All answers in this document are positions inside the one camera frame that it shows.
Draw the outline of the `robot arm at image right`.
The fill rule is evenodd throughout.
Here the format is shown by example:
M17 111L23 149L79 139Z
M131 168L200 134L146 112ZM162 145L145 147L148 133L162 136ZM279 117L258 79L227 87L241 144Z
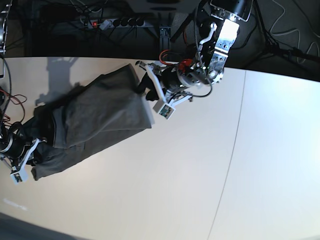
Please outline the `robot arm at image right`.
M137 61L145 75L136 87L148 101L206 98L221 81L229 52L240 31L239 22L249 20L251 0L202 0L190 17L194 43L185 53L164 49L160 64Z

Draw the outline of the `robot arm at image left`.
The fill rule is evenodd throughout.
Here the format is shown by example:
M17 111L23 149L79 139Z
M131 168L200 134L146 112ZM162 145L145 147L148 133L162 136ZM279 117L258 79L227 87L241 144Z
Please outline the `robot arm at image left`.
M0 78L8 77L9 90L0 89L0 160L3 161L12 174L17 174L25 168L32 159L31 156L38 144L46 143L46 138L26 137L21 121L7 125L9 116L6 112L11 101L16 101L20 106L23 103L12 94L12 76L6 61L6 40L8 34L9 13L13 2L2 0L0 2Z

